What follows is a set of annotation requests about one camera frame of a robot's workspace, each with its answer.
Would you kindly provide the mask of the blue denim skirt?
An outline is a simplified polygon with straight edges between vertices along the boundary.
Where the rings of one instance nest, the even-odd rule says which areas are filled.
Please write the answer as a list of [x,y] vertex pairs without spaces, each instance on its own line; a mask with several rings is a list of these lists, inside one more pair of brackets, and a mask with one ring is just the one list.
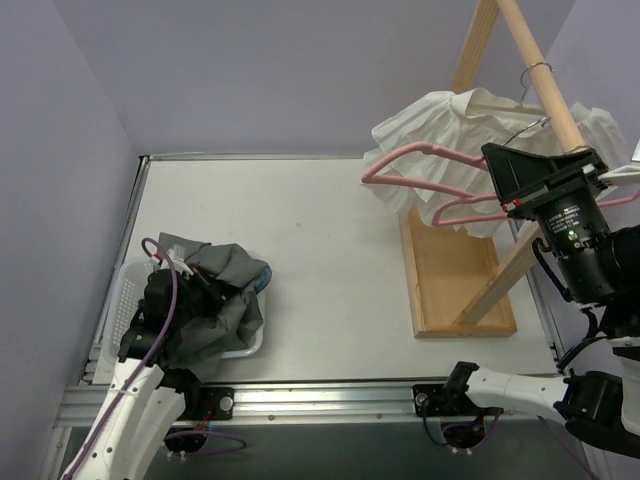
[[264,270],[258,274],[253,280],[253,290],[256,295],[259,295],[270,284],[272,279],[272,269],[265,267]]

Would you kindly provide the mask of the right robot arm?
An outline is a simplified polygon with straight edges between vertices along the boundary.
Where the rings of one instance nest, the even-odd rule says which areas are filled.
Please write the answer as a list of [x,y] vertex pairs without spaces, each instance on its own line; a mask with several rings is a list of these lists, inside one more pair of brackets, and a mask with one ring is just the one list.
[[559,423],[581,442],[639,455],[639,228],[612,229],[599,196],[615,171],[593,148],[553,156],[496,143],[482,149],[497,198],[513,220],[540,229],[532,250],[580,323],[554,377],[508,374],[458,362],[444,385],[455,412],[515,410]]

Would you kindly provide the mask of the pink hanger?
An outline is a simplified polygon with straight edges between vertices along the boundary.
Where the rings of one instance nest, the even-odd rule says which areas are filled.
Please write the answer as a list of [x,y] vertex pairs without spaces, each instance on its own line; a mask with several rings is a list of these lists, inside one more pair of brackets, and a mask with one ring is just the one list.
[[535,137],[546,116],[503,122],[491,116],[436,120],[422,130],[379,142],[361,177],[365,185],[408,188],[422,195],[469,198],[489,194],[493,185],[481,155],[486,143],[512,146]]
[[[605,191],[597,198],[596,204],[600,208],[617,207],[634,202],[639,199],[639,191],[620,198],[607,198],[606,194],[613,189]],[[478,212],[474,205],[488,203],[493,207],[490,213]],[[483,222],[505,221],[508,215],[497,202],[496,194],[485,194],[469,198],[458,198],[439,206],[433,214],[431,225],[433,227],[453,227]]]

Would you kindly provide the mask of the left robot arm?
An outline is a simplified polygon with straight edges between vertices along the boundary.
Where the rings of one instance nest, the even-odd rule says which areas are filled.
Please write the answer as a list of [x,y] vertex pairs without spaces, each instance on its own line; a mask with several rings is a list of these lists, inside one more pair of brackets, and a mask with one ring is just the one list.
[[151,273],[122,337],[108,392],[65,479],[141,479],[173,423],[202,405],[200,382],[170,364],[182,329],[221,313],[239,288],[204,270]]

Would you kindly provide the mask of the grey pleated skirt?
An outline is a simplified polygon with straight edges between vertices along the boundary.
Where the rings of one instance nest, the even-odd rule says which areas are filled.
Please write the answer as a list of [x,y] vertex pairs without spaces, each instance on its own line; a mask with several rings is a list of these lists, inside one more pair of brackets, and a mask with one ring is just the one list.
[[178,253],[195,279],[207,282],[214,301],[181,328],[169,366],[208,381],[221,361],[257,353],[264,336],[264,290],[272,278],[268,263],[236,243],[215,245],[162,232],[159,244]]

